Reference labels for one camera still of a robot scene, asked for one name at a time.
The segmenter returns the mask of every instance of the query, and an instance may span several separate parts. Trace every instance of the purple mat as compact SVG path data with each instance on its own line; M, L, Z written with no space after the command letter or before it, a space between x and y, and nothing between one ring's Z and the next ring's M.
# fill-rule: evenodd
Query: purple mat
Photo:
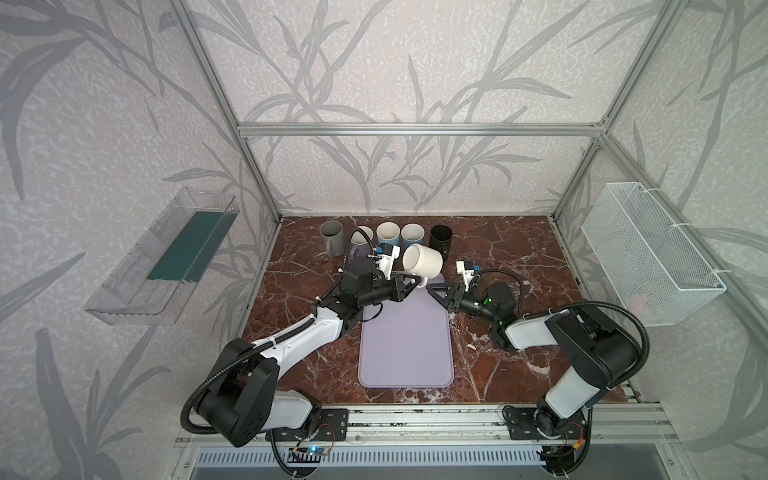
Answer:
M442 283L442 274L429 282ZM363 318L378 311L378 306L368 306ZM453 383L448 312L426 288L415 289L404 302L384 302L382 314L362 325L357 378L369 388Z

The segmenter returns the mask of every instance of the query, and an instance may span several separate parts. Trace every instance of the leaf pattern wallpaper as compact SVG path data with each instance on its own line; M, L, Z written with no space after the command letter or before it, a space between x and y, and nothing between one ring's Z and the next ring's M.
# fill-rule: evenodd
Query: leaf pattern wallpaper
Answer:
M269 255L275 224L167 8L0 4L0 478L158 478ZM241 212L180 319L87 314L182 186Z
M599 121L663 2L189 4L240 122L503 123ZM250 139L288 214L546 214L587 143Z
M695 1L611 132L768 306L768 2ZM615 293L580 227L605 182L626 181L600 154L560 219L598 299ZM768 354L722 299L650 330L636 377L660 400L702 479L768 470Z

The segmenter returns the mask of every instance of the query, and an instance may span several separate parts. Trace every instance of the mug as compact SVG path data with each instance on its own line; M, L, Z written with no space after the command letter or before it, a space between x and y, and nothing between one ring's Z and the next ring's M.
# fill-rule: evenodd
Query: mug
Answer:
M402 248L405 250L414 243L424 244L424 227L418 223L409 223L400 230Z
M368 238L371 239L371 243L374 243L376 239L373 237L373 230L371 230L371 227L366 227L365 225L361 225L357 227L363 231L366 232L368 235ZM349 257L350 258L367 258L368 255L373 253L371 251L371 246L368 245L368 242L366 242L366 239L362 237L362 234L360 232L355 232L352 234L352 248L349 250Z
M377 243L400 244L400 227L394 222L384 222L376 228Z
M435 225L429 232L429 246L440 252L444 262L448 261L452 238L453 230L446 225Z
M346 249L344 241L344 227L336 220L328 220L320 225L320 236L326 246L328 257L338 257L344 254Z
M411 275L418 275L422 281L418 288L426 286L442 270L442 256L437 250L414 243L402 255L402 268Z

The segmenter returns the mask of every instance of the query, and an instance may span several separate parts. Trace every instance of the mounting plate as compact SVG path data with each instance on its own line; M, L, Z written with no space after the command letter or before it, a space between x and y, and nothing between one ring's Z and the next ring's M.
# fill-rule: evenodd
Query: mounting plate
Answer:
M518 419L514 423L507 424L507 430L509 431L510 440L547 440L548 438L543 436L536 428L536 420L534 414L536 412L535 407L516 407L515 411L518 413ZM574 416L574 422L585 425L584 415L579 410ZM558 439L562 439L565 435L569 440L576 441L579 438L580 432L578 427L573 423L568 423L561 431Z
M319 424L327 423L333 428L336 437L328 427L322 427L310 440L343 442L346 440L347 424L349 423L349 410L347 409L320 409ZM273 429L266 433L266 440L270 441L272 432L275 432L277 442L296 443L295 429Z

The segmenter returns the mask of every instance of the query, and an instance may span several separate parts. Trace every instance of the green mat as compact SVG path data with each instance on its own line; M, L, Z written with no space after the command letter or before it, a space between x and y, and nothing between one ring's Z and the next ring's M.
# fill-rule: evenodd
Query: green mat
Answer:
M235 217L237 214L195 212L147 279L199 282Z

